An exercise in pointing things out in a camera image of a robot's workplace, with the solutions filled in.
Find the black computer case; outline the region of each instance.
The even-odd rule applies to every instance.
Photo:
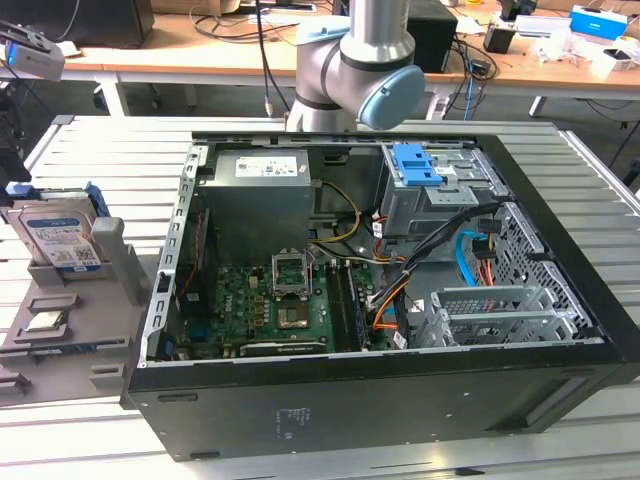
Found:
[[[3,0],[2,20],[30,25],[57,41],[69,27],[76,0]],[[137,48],[153,27],[150,0],[79,0],[78,12],[62,40],[76,45]]]
[[[458,20],[439,0],[414,0],[407,30],[416,41],[413,63],[424,73],[443,73]]]
[[[251,136],[205,135],[201,145]],[[331,138],[336,146],[349,141]],[[292,142],[316,139],[323,137],[304,134]],[[376,140],[375,134],[359,134],[350,141],[389,139],[468,144],[490,158],[544,243],[546,253],[535,261],[552,259],[597,323],[575,338],[604,334],[607,340],[455,353],[140,364],[129,395],[175,461],[537,433],[598,390],[638,375],[640,331],[497,137],[396,134]],[[277,144],[277,136],[271,142]],[[166,291],[162,278],[157,288]],[[155,312],[164,303],[152,301],[149,324],[160,321]]]

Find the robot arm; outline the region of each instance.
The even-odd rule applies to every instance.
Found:
[[[299,27],[296,101],[287,131],[388,130],[424,94],[407,32],[409,0],[352,0],[350,18]]]

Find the floor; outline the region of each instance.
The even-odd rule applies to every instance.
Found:
[[[126,95],[132,115],[175,115],[175,116],[245,116],[262,117],[264,113],[264,90],[259,87],[198,86],[198,106],[188,109],[185,105],[183,88],[179,85],[158,85],[163,106],[154,110],[151,106],[151,92],[147,85],[127,85]],[[33,85],[38,96],[55,114],[99,115],[93,105],[95,85],[84,82],[62,82],[59,84],[36,81]],[[293,102],[293,89],[284,89],[289,103]],[[272,92],[272,101],[276,113],[280,112],[277,95]],[[18,95],[20,103],[22,92]],[[488,96],[478,107],[475,120],[513,120],[535,121],[528,115],[532,97]],[[626,102],[600,102],[608,107],[618,108]],[[464,106],[462,98],[458,106]],[[640,119],[640,102],[622,109],[597,107],[613,119],[635,122]],[[427,100],[416,110],[416,118],[424,118]],[[21,109],[24,129],[27,132],[25,150],[28,153],[46,130],[51,121],[50,115],[31,96],[24,99]],[[447,118],[461,119],[463,112],[451,110]],[[621,129],[621,123],[605,119],[592,110],[585,102],[572,99],[550,99],[538,121],[554,122],[561,129],[573,130],[598,156],[608,163],[623,142],[634,123],[628,129]],[[630,169],[633,159],[640,160],[640,131],[629,141],[618,158],[614,171],[624,176]]]

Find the hard drive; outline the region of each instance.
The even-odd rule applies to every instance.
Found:
[[[2,212],[39,266],[66,272],[93,271],[107,261],[91,239],[98,217],[91,196],[82,191],[46,192],[37,200],[18,200]]]

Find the table leg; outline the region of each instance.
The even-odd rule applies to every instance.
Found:
[[[455,85],[436,85],[429,103],[426,120],[444,120],[449,98],[455,91]]]
[[[196,97],[196,86],[187,84],[184,86],[184,98],[187,101],[187,107],[195,108],[198,106],[198,99]]]
[[[112,117],[129,115],[129,106],[124,96],[123,85],[115,73],[104,72],[95,76],[96,82],[102,87],[102,94]]]
[[[547,97],[536,97],[529,109],[529,116],[535,118],[540,115],[545,103],[547,103]]]

